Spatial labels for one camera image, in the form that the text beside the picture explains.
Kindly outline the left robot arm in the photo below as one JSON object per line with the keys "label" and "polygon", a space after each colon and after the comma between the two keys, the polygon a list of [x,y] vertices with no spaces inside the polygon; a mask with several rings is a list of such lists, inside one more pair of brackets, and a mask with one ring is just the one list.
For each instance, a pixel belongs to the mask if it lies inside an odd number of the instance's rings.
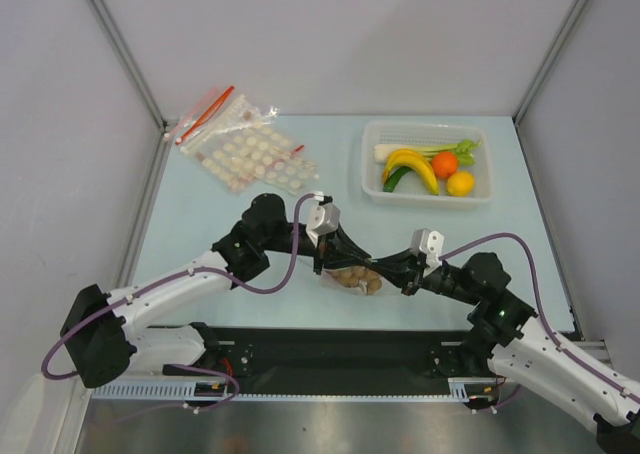
{"label": "left robot arm", "polygon": [[290,281],[298,257],[314,269],[367,267],[370,255],[346,234],[331,197],[313,194],[317,205],[301,222],[299,198],[291,215],[273,193],[254,198],[231,231],[199,257],[145,284],[103,292],[93,284],[76,296],[60,331],[58,348],[66,349],[87,388],[102,387],[127,371],[176,366],[183,372],[208,374],[220,362],[220,350],[202,323],[157,328],[154,323],[175,309],[209,294],[241,288],[257,295],[281,291]]}

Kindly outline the brown longan bunch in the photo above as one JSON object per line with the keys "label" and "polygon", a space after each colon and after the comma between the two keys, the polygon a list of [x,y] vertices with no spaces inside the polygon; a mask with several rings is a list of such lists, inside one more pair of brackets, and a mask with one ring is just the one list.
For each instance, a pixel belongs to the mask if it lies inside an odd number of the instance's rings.
{"label": "brown longan bunch", "polygon": [[372,296],[380,291],[383,282],[378,273],[365,267],[349,267],[329,272],[330,276],[342,287],[357,290]]}

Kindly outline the blue zipper clear bag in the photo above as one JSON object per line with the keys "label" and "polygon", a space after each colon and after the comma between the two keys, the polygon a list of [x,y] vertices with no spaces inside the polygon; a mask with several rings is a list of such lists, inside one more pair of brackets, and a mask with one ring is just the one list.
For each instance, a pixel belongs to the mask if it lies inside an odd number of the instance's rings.
{"label": "blue zipper clear bag", "polygon": [[400,289],[390,281],[362,266],[323,269],[320,282],[327,288],[361,297],[391,298],[401,295]]}

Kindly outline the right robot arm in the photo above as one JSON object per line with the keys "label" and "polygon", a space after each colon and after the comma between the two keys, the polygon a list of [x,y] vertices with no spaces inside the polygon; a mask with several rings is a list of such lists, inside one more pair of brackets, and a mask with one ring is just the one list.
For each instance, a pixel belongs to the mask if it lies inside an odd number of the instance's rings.
{"label": "right robot arm", "polygon": [[404,251],[372,268],[405,294],[424,289],[473,304],[461,350],[469,373],[490,370],[536,393],[579,421],[606,453],[638,452],[638,382],[589,355],[513,294],[495,254],[474,254],[460,268],[447,262],[434,268],[425,255]]}

